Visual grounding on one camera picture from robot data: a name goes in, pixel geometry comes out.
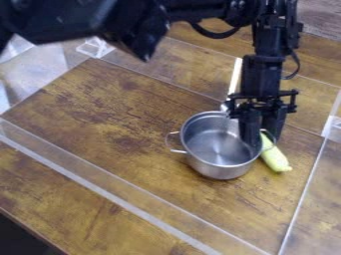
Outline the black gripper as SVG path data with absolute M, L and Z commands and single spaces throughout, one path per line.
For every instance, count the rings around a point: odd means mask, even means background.
M 299 70 L 284 77 L 284 62 L 284 57 L 246 55 L 242 58 L 240 92 L 232 93 L 226 99 L 230 116 L 238 119 L 241 138 L 253 147 L 260 145 L 261 127 L 280 139 L 287 115 L 297 112 L 299 91 L 281 91 L 280 84 L 283 80 L 291 80 Z

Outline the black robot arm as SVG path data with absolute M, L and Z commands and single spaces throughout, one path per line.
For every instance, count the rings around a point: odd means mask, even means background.
M 240 134 L 255 143 L 267 129 L 281 136 L 297 105 L 283 91 L 284 62 L 296 58 L 304 24 L 299 0 L 0 0 L 0 55 L 14 36 L 42 45 L 97 36 L 142 61 L 156 53 L 172 25 L 186 22 L 210 39 L 252 28 L 255 53 L 242 58 L 241 91 L 228 97 Z

